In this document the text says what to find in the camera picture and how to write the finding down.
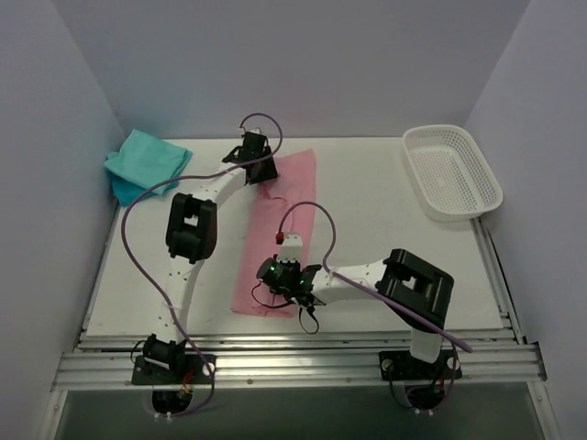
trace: perforated basket bottom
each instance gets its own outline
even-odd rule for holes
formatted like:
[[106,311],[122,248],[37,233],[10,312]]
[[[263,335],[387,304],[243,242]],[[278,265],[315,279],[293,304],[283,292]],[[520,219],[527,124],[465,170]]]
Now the perforated basket bottom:
[[453,148],[421,147],[409,154],[426,198],[438,210],[445,214],[465,214],[485,209],[467,166]]

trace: white table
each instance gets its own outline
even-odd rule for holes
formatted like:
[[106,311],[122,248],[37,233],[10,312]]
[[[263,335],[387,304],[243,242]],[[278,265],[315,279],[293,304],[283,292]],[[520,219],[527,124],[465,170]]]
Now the white table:
[[[214,171],[238,141],[173,143],[194,152],[184,173],[197,174]],[[303,149],[313,149],[316,154],[316,200],[337,222],[338,242],[330,259],[333,266],[367,263],[388,257],[393,248],[405,248],[455,279],[448,330],[502,328],[470,222],[443,224],[426,217],[404,172],[401,139],[285,139],[279,155]],[[183,181],[164,197],[141,202],[129,217],[130,246],[158,281],[164,281],[168,269],[164,238],[171,199],[176,192],[188,193],[192,187]],[[296,318],[245,316],[230,310],[255,191],[254,187],[240,190],[219,210],[216,251],[200,274],[188,318],[192,335],[301,332]],[[161,297],[128,259],[120,240],[120,219],[118,213],[94,290],[88,338],[147,336],[158,315]],[[329,223],[316,211],[309,263],[321,261],[330,238]],[[316,316],[321,333],[408,328],[387,306],[373,300],[335,302],[318,309]]]

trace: pink towel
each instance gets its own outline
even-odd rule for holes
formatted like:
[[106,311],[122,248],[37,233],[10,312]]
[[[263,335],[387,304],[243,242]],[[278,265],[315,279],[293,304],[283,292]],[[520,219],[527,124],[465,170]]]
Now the pink towel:
[[[257,270],[260,264],[279,252],[275,244],[275,234],[285,211],[303,200],[316,200],[316,157],[314,151],[307,149],[290,156],[275,158],[279,177],[257,186],[249,220],[247,241],[238,271],[237,286],[232,300],[232,311],[238,314],[256,316],[294,316],[294,306],[272,310],[262,307],[253,300],[250,291],[259,282]],[[299,206],[285,220],[283,232],[296,232],[302,237],[302,266],[305,265],[310,249],[312,228],[314,226],[314,206]],[[255,297],[264,304],[282,304],[281,295],[274,295],[264,284],[255,289]]]

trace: white plastic basket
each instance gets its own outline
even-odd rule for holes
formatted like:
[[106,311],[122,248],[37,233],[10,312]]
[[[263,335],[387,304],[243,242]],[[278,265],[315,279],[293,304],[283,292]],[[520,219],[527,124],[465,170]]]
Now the white plastic basket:
[[422,208],[439,222],[477,217],[504,199],[479,147],[459,126],[406,131],[404,162]]

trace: teal towel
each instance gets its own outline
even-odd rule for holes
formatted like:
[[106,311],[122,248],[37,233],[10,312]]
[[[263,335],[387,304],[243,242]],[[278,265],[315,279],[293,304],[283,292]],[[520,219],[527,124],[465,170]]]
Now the teal towel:
[[[116,198],[127,206],[150,186],[179,176],[191,157],[192,152],[185,148],[133,130],[120,151],[106,156],[104,167],[111,173]],[[149,196],[162,195],[175,186],[177,182],[168,183]]]

